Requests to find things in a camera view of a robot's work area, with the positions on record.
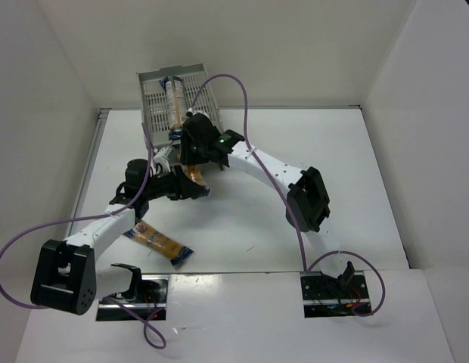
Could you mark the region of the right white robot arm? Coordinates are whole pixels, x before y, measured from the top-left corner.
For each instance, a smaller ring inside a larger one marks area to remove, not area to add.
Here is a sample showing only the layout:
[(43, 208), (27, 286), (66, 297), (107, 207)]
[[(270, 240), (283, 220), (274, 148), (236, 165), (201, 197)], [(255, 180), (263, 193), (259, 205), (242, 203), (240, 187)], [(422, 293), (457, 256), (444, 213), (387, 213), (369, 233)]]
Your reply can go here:
[(181, 130), (181, 161), (184, 164), (217, 163), (254, 177), (284, 198), (290, 225), (321, 254), (320, 271), (329, 285), (345, 290), (355, 274), (353, 264), (339, 251), (340, 242), (330, 221), (330, 198), (321, 173), (314, 167), (302, 170), (249, 146), (244, 136), (221, 133), (210, 118), (189, 109)]

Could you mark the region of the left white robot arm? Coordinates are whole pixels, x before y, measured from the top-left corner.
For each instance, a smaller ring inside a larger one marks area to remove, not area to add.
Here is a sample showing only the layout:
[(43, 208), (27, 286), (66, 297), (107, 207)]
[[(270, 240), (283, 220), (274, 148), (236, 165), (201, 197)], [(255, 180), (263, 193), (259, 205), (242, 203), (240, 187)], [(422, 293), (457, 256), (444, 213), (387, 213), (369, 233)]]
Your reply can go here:
[(155, 174), (147, 160), (129, 161), (125, 180), (117, 187), (104, 218), (94, 220), (63, 240), (48, 240), (42, 245), (31, 302), (83, 315), (95, 299), (114, 293), (121, 293), (127, 299), (137, 297), (142, 286), (141, 269), (119, 262), (98, 269), (95, 264), (99, 257), (141, 221), (151, 200), (197, 199), (207, 194), (207, 187), (187, 177), (180, 165)]

